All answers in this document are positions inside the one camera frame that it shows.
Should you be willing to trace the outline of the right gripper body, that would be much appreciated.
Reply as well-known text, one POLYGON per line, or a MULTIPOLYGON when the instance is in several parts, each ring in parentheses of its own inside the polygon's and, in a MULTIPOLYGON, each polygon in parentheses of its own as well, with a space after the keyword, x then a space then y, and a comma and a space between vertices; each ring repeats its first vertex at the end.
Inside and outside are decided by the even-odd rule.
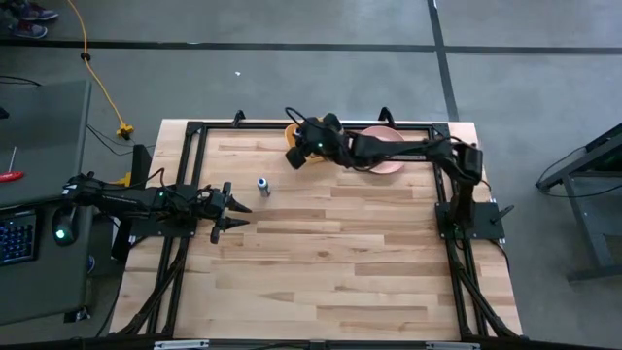
POLYGON ((336 115, 311 117, 303 123, 303 154, 343 156, 346 151, 343 127, 336 115))

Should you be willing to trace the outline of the black box beside table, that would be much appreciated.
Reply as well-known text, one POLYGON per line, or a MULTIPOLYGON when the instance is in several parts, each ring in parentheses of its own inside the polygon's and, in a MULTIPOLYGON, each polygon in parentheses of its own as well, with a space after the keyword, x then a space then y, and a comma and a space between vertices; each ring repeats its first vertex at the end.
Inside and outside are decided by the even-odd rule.
MULTIPOLYGON (((132 150, 131 171, 122 178, 122 184, 126 187, 137 185, 141 181, 145 181, 149 176, 152 157, 144 145, 136 145, 132 150)), ((130 251, 130 231, 131 222, 128 220, 120 220, 116 234, 113 239, 111 257, 125 263, 130 251)))

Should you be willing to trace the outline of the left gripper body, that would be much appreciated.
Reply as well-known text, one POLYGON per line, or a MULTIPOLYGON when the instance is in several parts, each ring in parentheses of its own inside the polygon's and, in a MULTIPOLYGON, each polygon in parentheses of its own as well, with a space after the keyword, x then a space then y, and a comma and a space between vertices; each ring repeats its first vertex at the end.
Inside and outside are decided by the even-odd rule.
POLYGON ((210 233, 210 242, 218 244, 222 231, 220 220, 229 218, 225 213, 225 201, 231 196, 231 183, 225 182, 221 190, 208 191, 207 198, 199 198, 193 205, 193 215, 199 219, 211 220, 214 225, 210 233))

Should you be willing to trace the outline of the black metal stand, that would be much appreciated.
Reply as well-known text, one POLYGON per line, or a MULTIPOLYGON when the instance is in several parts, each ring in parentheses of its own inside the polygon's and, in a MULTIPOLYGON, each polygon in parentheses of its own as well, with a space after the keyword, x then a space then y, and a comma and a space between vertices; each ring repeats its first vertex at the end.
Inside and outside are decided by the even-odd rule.
POLYGON ((622 122, 553 162, 536 181, 537 190, 556 197, 551 190, 560 185, 560 195, 572 213, 587 246, 592 266, 568 275, 571 283, 622 276, 622 262, 614 257, 609 238, 622 239, 622 122))

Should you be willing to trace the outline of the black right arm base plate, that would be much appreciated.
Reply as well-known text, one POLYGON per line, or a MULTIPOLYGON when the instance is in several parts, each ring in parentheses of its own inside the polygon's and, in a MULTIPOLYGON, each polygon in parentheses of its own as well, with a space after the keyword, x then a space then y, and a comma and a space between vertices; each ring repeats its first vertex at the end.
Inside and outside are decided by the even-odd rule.
POLYGON ((498 240, 505 238, 502 223, 492 225, 490 219, 499 211, 494 202, 472 202, 453 205, 449 202, 436 203, 434 213, 439 236, 442 239, 498 240))

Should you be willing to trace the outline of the person's shoe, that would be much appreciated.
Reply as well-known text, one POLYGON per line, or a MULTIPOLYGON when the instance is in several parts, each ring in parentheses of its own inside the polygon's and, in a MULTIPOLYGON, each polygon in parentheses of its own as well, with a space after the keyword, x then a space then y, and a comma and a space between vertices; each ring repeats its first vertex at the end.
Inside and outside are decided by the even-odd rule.
POLYGON ((47 21, 58 17, 58 13, 54 10, 46 9, 37 3, 28 2, 27 0, 13 2, 10 7, 13 13, 22 20, 47 21))
POLYGON ((11 35, 25 39, 42 39, 47 36, 48 28, 28 21, 19 21, 8 26, 11 35))

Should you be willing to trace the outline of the grey desk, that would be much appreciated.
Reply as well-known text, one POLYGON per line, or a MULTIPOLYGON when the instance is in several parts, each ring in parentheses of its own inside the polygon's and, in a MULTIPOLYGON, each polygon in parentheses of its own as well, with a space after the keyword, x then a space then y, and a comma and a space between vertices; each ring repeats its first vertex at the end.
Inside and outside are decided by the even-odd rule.
POLYGON ((82 170, 91 85, 77 81, 40 87, 0 87, 0 173, 24 177, 0 183, 0 215, 35 210, 36 259, 0 266, 0 325, 76 312, 86 305, 87 249, 92 210, 78 207, 79 237, 53 240, 52 216, 64 206, 63 186, 82 170))

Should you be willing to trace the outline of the yellow plastic bin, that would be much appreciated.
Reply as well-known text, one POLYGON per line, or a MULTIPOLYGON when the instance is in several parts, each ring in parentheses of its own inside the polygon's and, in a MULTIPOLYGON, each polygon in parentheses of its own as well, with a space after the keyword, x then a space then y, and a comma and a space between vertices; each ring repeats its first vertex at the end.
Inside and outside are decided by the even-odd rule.
MULTIPOLYGON (((295 126, 293 129, 286 132, 286 135, 289 141, 291 142, 291 148, 298 147, 302 151, 303 151, 303 123, 301 125, 295 126)), ((332 161, 336 164, 349 167, 352 164, 352 162, 349 160, 348 146, 347 146, 348 138, 346 137, 344 133, 343 135, 345 136, 344 145, 346 147, 346 151, 343 156, 318 156, 318 155, 312 154, 310 156, 306 156, 306 162, 309 162, 311 157, 320 157, 320 158, 328 159, 329 161, 332 161)))

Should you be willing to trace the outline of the red handled screwdriver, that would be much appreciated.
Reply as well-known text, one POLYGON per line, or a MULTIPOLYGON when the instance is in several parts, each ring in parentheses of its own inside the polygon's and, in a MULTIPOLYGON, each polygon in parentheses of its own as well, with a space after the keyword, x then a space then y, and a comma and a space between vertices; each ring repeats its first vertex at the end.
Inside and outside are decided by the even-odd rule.
POLYGON ((14 162, 17 154, 17 148, 13 149, 11 160, 9 163, 9 168, 7 171, 0 173, 0 183, 10 183, 13 181, 20 180, 24 177, 24 172, 19 170, 14 170, 14 162))

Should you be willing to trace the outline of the silver metal bracket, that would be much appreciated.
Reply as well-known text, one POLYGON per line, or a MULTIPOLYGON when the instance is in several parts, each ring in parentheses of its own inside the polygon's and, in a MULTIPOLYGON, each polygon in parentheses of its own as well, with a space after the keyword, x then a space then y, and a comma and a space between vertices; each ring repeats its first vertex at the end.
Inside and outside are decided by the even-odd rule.
POLYGON ((206 350, 210 347, 207 339, 157 341, 153 350, 206 350))

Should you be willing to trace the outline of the pink round plate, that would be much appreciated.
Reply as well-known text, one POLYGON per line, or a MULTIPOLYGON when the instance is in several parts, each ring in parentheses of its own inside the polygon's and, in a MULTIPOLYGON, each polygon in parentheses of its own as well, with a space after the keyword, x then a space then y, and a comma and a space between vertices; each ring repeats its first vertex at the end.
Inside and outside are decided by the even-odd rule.
MULTIPOLYGON (((382 141, 397 142, 397 141, 404 140, 404 138, 399 132, 387 126, 371 126, 371 127, 364 129, 362 131, 362 134, 366 136, 376 137, 382 141)), ((375 173, 375 174, 392 174, 392 173, 399 172, 403 167, 404 167, 403 162, 385 161, 371 168, 370 172, 375 173)))

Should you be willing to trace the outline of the black keyboard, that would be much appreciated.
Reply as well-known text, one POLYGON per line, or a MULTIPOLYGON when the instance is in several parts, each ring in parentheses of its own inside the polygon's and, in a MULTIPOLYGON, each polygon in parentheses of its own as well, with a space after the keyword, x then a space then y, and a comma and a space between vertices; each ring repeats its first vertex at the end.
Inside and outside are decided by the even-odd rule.
POLYGON ((37 235, 35 210, 0 215, 0 266, 34 261, 37 235))

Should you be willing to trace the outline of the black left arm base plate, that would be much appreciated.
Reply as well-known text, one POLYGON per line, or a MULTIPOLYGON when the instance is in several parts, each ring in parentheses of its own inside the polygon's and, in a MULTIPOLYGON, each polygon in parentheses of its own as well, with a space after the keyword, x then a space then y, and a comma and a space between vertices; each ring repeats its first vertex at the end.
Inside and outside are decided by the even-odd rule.
POLYGON ((196 232, 197 219, 167 218, 131 219, 130 234, 133 236, 156 236, 189 238, 196 232))

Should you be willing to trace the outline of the black computer mouse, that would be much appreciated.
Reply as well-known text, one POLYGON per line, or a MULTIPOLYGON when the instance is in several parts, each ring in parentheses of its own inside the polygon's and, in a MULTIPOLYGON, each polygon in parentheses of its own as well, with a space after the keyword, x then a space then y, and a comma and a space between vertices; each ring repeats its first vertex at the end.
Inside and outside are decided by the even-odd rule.
POLYGON ((78 209, 73 205, 58 207, 52 216, 52 234, 54 242, 60 247, 70 246, 79 237, 78 209))

